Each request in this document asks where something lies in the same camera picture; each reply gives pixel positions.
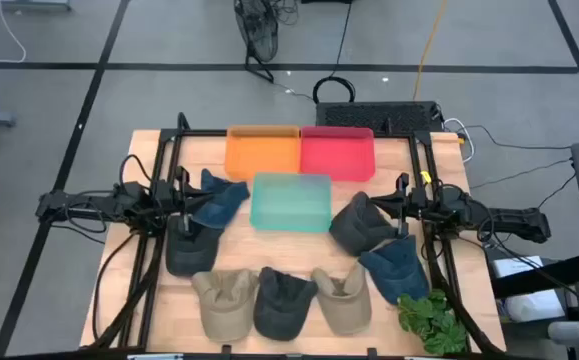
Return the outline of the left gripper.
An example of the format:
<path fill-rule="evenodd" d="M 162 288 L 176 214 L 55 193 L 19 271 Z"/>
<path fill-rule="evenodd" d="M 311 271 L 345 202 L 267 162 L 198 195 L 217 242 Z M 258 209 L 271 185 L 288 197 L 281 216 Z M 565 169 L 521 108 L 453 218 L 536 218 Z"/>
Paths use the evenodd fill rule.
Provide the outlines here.
<path fill-rule="evenodd" d="M 189 185 L 189 173 L 183 166 L 177 166 L 174 170 L 174 180 L 178 183 L 178 189 L 174 191 L 176 196 L 175 205 L 179 212 L 169 217 L 167 230 L 170 234 L 189 233 L 189 215 L 186 210 L 187 190 Z M 197 210 L 213 199 L 214 193 L 201 189 L 191 189 L 191 209 Z"/>

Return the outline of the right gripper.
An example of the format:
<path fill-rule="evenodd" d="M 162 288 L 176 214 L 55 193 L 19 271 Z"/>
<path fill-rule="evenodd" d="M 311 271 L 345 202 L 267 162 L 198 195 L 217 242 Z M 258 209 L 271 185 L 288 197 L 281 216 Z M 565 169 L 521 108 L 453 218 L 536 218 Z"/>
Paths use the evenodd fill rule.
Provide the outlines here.
<path fill-rule="evenodd" d="M 419 209 L 417 204 L 413 200 L 413 196 L 409 195 L 407 192 L 410 183 L 410 178 L 407 173 L 401 173 L 396 179 L 396 192 L 371 197 L 371 202 L 376 206 L 380 207 L 393 207 L 396 206 L 398 214 L 396 215 L 396 220 L 398 221 L 398 235 L 399 236 L 409 236 L 410 226 L 408 219 L 418 219 Z"/>

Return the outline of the navy blue cap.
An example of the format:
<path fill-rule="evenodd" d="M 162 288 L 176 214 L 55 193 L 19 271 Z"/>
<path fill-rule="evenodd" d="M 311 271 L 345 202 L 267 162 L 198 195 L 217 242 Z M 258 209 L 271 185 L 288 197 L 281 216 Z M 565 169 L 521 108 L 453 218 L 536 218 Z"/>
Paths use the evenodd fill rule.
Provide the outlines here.
<path fill-rule="evenodd" d="M 250 197 L 246 182 L 216 177 L 208 169 L 201 172 L 201 190 L 212 193 L 213 197 L 192 214 L 192 220 L 213 229 L 224 229 Z"/>
<path fill-rule="evenodd" d="M 403 295 L 418 300 L 429 294 L 428 280 L 413 235 L 363 252 L 359 263 L 369 272 L 379 293 L 389 304 L 397 305 Z"/>

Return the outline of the black cap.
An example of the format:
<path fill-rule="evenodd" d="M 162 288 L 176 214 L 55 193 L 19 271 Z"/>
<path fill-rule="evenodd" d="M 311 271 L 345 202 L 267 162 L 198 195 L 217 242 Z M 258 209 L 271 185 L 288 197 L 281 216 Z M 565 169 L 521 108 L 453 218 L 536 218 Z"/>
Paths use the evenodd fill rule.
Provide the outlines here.
<path fill-rule="evenodd" d="M 314 281 L 264 267 L 254 305 L 257 332 L 276 341 L 292 341 L 301 332 L 318 292 Z"/>
<path fill-rule="evenodd" d="M 329 233 L 348 255 L 358 257 L 383 241 L 394 239 L 397 229 L 382 216 L 365 192 L 358 192 L 332 219 Z"/>
<path fill-rule="evenodd" d="M 187 216 L 174 215 L 167 222 L 166 268 L 178 277 L 191 277 L 211 271 L 219 248 L 223 229 L 214 229 L 192 221 Z"/>

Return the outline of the tan cap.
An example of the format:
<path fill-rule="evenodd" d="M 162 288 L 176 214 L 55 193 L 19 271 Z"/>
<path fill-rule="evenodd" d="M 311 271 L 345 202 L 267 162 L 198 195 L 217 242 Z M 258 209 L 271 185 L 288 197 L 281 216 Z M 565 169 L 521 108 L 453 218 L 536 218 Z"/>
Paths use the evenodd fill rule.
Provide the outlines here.
<path fill-rule="evenodd" d="M 366 329 L 372 306 L 365 269 L 354 264 L 344 278 L 315 268 L 311 280 L 318 287 L 317 300 L 330 329 L 336 335 L 353 335 Z"/>
<path fill-rule="evenodd" d="M 253 327 L 258 275 L 249 269 L 198 272 L 192 276 L 205 335 L 214 342 L 246 337 Z"/>

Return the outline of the pink plastic bin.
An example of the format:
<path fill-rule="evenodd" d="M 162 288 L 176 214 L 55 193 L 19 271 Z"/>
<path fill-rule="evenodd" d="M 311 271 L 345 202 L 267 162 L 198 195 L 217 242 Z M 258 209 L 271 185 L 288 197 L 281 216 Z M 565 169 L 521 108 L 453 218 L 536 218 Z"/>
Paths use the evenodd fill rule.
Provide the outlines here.
<path fill-rule="evenodd" d="M 375 174 L 374 132 L 369 128 L 301 129 L 300 172 L 332 181 L 367 182 Z"/>

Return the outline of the orange plastic bin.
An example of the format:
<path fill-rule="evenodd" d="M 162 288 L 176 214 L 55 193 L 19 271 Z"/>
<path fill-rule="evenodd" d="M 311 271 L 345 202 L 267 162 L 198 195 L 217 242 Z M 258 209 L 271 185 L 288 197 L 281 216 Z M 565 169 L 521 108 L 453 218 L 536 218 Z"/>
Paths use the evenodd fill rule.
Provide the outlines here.
<path fill-rule="evenodd" d="M 248 181 L 258 173 L 297 173 L 300 128 L 242 125 L 227 129 L 224 168 L 232 180 Z"/>

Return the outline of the black mesh computer tower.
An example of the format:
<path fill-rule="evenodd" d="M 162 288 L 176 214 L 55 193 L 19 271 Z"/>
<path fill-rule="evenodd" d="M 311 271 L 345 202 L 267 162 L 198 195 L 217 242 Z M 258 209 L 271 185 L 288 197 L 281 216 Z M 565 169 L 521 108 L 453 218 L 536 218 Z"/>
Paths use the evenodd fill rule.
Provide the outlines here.
<path fill-rule="evenodd" d="M 321 102 L 316 125 L 370 128 L 378 135 L 440 132 L 445 119 L 434 101 Z"/>

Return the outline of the teal plastic bin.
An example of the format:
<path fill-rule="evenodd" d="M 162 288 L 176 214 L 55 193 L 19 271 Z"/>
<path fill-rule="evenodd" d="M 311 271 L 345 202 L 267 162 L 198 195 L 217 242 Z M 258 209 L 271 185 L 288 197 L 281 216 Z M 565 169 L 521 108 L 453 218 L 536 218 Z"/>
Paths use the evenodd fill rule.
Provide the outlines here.
<path fill-rule="evenodd" d="M 264 231 L 327 232 L 332 219 L 331 188 L 326 175 L 258 173 L 250 223 Z"/>

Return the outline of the green leafy plant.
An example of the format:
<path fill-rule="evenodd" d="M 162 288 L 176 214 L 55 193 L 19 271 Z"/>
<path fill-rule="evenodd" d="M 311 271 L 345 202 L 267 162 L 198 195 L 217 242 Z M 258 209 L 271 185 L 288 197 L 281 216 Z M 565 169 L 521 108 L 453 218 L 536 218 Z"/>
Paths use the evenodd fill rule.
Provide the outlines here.
<path fill-rule="evenodd" d="M 433 289 L 419 299 L 403 294 L 397 307 L 401 328 L 418 336 L 427 353 L 445 355 L 466 350 L 466 329 L 456 320 L 442 290 Z"/>

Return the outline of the white box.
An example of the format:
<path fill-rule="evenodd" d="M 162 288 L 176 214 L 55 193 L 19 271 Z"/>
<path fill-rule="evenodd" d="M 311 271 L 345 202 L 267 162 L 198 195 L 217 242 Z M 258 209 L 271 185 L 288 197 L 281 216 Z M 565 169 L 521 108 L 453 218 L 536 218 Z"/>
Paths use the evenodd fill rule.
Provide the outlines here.
<path fill-rule="evenodd" d="M 527 256 L 494 260 L 492 266 L 495 276 L 500 278 L 520 272 L 530 271 L 536 267 L 543 267 L 544 264 L 539 256 Z"/>

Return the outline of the black beam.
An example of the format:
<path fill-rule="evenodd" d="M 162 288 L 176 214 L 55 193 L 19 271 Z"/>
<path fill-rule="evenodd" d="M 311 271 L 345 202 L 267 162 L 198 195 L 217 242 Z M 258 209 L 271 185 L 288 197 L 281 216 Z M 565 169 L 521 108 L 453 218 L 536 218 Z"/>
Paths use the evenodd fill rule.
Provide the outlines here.
<path fill-rule="evenodd" d="M 509 265 L 522 265 L 521 272 L 491 280 L 496 298 L 507 298 L 543 290 L 566 288 L 579 282 L 579 256 L 545 266 L 531 263 L 528 257 L 503 259 Z"/>

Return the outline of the black floor fan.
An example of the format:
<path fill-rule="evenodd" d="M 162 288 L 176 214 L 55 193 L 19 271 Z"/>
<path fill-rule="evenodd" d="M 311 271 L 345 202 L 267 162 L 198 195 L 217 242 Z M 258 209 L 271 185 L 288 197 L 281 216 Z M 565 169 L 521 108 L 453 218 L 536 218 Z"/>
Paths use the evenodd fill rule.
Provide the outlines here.
<path fill-rule="evenodd" d="M 267 63 L 278 51 L 278 21 L 270 0 L 234 0 L 234 14 L 246 47 L 245 70 L 273 84 Z"/>

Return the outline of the white bag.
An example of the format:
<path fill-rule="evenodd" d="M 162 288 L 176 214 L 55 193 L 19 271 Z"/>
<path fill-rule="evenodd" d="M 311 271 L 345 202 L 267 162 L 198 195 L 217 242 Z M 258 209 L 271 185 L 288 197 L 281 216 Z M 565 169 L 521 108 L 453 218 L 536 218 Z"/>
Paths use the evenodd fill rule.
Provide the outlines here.
<path fill-rule="evenodd" d="M 554 290 L 508 297 L 504 301 L 504 306 L 509 318 L 518 323 L 565 316 L 565 311 Z"/>

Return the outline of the black aluminium table frame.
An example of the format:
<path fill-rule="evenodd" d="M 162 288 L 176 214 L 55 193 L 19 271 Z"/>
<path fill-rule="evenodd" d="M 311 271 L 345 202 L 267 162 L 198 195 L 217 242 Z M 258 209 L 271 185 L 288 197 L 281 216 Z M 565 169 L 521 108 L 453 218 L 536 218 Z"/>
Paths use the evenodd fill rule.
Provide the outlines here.
<path fill-rule="evenodd" d="M 187 134 L 181 143 L 179 162 L 200 182 L 203 169 L 222 175 L 227 138 Z M 358 191 L 372 196 L 391 193 L 401 173 L 417 176 L 428 171 L 447 184 L 467 186 L 458 138 L 449 132 L 419 132 L 407 137 L 377 137 L 374 141 L 376 171 L 367 182 L 336 182 L 332 186 L 332 207 L 342 209 Z M 322 267 L 341 276 L 353 260 L 325 233 L 258 231 L 251 226 L 250 208 L 243 205 L 220 241 L 216 265 L 220 269 L 265 266 L 307 277 Z M 90 307 L 81 341 L 91 344 L 112 323 L 127 301 L 131 283 L 147 270 L 154 241 L 131 234 L 128 227 L 109 228 L 101 258 L 104 267 L 100 295 Z M 463 305 L 498 347 L 505 344 L 496 300 L 484 252 L 476 246 L 472 232 L 451 242 L 439 260 L 447 278 L 457 286 Z M 373 309 L 370 326 L 353 336 L 338 336 L 328 327 L 321 308 L 313 304 L 300 335 L 288 342 L 267 339 L 256 332 L 232 344 L 233 356 L 258 355 L 282 360 L 310 358 L 340 360 L 366 358 L 375 350 L 384 358 L 419 357 L 423 344 L 403 331 L 396 309 L 377 290 L 371 291 Z M 124 331 L 113 340 L 116 347 L 144 345 L 150 352 L 181 353 L 186 357 L 208 358 L 221 352 L 219 343 L 209 340 L 200 320 L 199 301 L 187 279 L 160 268 L 153 294 L 144 295 L 131 312 Z"/>

